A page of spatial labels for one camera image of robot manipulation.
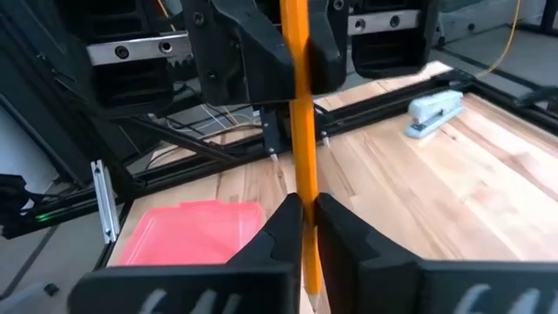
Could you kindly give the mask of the pale blue stapler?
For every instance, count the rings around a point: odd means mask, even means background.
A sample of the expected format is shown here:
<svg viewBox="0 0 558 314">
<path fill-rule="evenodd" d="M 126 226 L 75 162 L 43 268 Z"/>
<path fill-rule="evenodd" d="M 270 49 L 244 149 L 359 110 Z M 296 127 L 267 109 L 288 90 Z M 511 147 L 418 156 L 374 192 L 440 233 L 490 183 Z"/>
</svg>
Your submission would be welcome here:
<svg viewBox="0 0 558 314">
<path fill-rule="evenodd" d="M 463 98 L 462 92 L 446 90 L 412 100 L 407 109 L 412 123 L 405 135 L 421 139 L 437 130 L 463 111 Z"/>
</svg>

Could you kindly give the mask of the silver aluminium bracket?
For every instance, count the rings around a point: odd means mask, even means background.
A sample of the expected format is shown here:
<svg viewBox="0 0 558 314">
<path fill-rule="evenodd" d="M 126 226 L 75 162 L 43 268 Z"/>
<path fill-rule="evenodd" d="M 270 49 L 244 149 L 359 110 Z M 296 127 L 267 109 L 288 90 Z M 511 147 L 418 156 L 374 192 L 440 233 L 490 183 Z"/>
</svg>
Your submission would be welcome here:
<svg viewBox="0 0 558 314">
<path fill-rule="evenodd" d="M 108 168 L 102 160 L 91 162 L 92 178 L 105 244 L 116 242 L 120 233 L 116 197 Z"/>
</svg>

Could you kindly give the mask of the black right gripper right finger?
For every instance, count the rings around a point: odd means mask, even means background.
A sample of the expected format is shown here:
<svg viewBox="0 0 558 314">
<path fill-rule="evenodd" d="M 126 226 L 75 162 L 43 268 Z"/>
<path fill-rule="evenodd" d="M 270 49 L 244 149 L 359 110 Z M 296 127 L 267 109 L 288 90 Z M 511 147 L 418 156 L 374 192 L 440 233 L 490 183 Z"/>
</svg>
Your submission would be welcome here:
<svg viewBox="0 0 558 314">
<path fill-rule="evenodd" d="M 558 263 L 427 260 L 316 199 L 331 314 L 558 314 Z"/>
</svg>

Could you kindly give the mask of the yellow wooden pencil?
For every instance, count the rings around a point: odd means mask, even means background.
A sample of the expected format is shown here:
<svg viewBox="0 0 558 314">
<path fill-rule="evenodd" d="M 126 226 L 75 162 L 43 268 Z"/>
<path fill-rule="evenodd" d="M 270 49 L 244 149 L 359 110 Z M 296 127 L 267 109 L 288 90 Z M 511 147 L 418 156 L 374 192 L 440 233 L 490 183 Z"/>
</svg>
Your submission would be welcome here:
<svg viewBox="0 0 558 314">
<path fill-rule="evenodd" d="M 322 291 L 314 201 L 318 195 L 314 105 L 310 83 L 308 0 L 280 0 L 282 34 L 293 58 L 296 97 L 289 103 L 296 192 L 304 209 L 303 275 L 309 314 Z"/>
</svg>

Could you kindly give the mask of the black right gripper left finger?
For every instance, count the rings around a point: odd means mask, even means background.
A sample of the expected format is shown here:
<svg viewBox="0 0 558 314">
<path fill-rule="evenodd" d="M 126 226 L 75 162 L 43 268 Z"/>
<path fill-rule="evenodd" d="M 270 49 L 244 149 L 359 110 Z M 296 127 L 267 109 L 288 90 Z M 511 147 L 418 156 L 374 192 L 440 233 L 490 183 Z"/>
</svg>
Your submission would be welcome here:
<svg viewBox="0 0 558 314">
<path fill-rule="evenodd" d="M 68 314 L 298 314 L 303 204 L 289 194 L 221 265 L 112 267 L 72 288 Z"/>
</svg>

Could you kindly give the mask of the pink transparent pencil case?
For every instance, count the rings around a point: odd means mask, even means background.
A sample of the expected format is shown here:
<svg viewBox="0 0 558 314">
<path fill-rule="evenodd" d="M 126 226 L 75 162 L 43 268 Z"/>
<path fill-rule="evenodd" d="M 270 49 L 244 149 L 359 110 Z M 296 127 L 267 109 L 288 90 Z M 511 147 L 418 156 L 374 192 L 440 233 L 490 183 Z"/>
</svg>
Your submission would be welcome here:
<svg viewBox="0 0 558 314">
<path fill-rule="evenodd" d="M 118 266 L 223 264 L 239 252 L 265 222 L 253 202 L 183 202 L 152 208 L 126 242 Z"/>
</svg>

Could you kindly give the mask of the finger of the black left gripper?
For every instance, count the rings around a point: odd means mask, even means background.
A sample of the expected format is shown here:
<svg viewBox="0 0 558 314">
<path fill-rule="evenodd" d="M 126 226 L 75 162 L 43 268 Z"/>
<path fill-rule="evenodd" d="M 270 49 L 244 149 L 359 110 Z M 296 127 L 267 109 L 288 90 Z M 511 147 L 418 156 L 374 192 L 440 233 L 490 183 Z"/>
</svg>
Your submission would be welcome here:
<svg viewBox="0 0 558 314">
<path fill-rule="evenodd" d="M 182 8 L 207 103 L 261 104 L 295 97 L 289 47 L 256 0 L 182 0 Z"/>
<path fill-rule="evenodd" d="M 310 77 L 313 94 L 334 92 L 345 81 L 349 0 L 309 0 Z"/>
</svg>

